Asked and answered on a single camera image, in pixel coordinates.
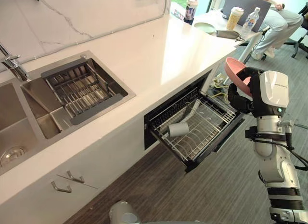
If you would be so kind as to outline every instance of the laptop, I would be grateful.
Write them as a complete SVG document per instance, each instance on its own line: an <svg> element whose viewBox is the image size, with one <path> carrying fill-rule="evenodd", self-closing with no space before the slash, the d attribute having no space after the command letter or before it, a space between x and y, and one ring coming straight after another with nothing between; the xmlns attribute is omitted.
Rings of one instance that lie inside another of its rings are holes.
<svg viewBox="0 0 308 224"><path fill-rule="evenodd" d="M229 19L231 14L231 9L234 6L241 7L244 9L244 14L240 18L237 24L243 25L250 13L252 13L256 7L260 7L259 19L257 20L256 25L252 28L252 31L258 32L259 28L270 9L271 3L264 0L225 0L225 5L222 9L222 17Z"/></svg>

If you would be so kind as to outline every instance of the water bottle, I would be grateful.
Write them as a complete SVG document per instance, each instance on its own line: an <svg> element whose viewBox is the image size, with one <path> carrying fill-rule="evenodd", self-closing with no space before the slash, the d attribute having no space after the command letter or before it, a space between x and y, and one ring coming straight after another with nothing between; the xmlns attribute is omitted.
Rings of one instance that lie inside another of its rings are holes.
<svg viewBox="0 0 308 224"><path fill-rule="evenodd" d="M211 10L211 11L216 11L216 10L218 10L221 1L222 1L222 0L212 0L211 6L210 6L210 10Z"/></svg>
<svg viewBox="0 0 308 224"><path fill-rule="evenodd" d="M243 25L241 36L243 39L245 39L248 35L248 33L252 30L252 28L255 26L257 20L259 19L259 11L260 8L256 7L255 11L253 11L246 19L246 22Z"/></svg>

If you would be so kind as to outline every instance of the faucet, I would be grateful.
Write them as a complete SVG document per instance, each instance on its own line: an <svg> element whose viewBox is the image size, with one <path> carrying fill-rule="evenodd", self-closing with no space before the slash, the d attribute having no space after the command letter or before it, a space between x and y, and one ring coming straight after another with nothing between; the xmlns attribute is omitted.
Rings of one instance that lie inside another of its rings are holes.
<svg viewBox="0 0 308 224"><path fill-rule="evenodd" d="M20 66L18 62L18 58L20 55L12 56L9 52L4 48L4 46L0 43L0 51L4 54L4 58L0 59L0 62L9 69L16 78L20 81L27 81L29 79L29 75L27 72Z"/></svg>

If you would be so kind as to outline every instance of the stainless steel sink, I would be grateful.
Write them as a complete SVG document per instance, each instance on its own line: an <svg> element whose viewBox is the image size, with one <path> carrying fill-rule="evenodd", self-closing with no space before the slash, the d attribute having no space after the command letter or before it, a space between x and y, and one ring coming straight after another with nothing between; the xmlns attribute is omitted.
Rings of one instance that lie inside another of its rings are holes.
<svg viewBox="0 0 308 224"><path fill-rule="evenodd" d="M37 145L37 138L12 84L0 87L0 166Z"/></svg>
<svg viewBox="0 0 308 224"><path fill-rule="evenodd" d="M29 76L0 85L0 175L135 96L90 51Z"/></svg>
<svg viewBox="0 0 308 224"><path fill-rule="evenodd" d="M72 126L70 116L42 78L32 80L21 88L46 139Z"/></svg>
<svg viewBox="0 0 308 224"><path fill-rule="evenodd" d="M21 86L46 139L80 127L135 96L90 52L47 68Z"/></svg>

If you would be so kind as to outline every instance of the pink bowl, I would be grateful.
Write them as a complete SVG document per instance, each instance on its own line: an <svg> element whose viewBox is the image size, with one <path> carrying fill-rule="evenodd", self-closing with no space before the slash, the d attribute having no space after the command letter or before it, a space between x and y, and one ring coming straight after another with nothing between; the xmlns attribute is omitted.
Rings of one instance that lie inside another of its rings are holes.
<svg viewBox="0 0 308 224"><path fill-rule="evenodd" d="M231 81L244 93L246 93L247 95L252 97L252 94L250 93L250 89L247 86L249 81L250 81L250 77L246 78L244 81L241 81L240 78L238 78L238 76L236 75L238 72L240 72L243 68L245 68L246 65L239 62L238 60L234 59L234 58L230 58L228 57L226 59L226 64L225 64L225 71L227 73L227 75L229 76L229 78L231 79Z"/></svg>

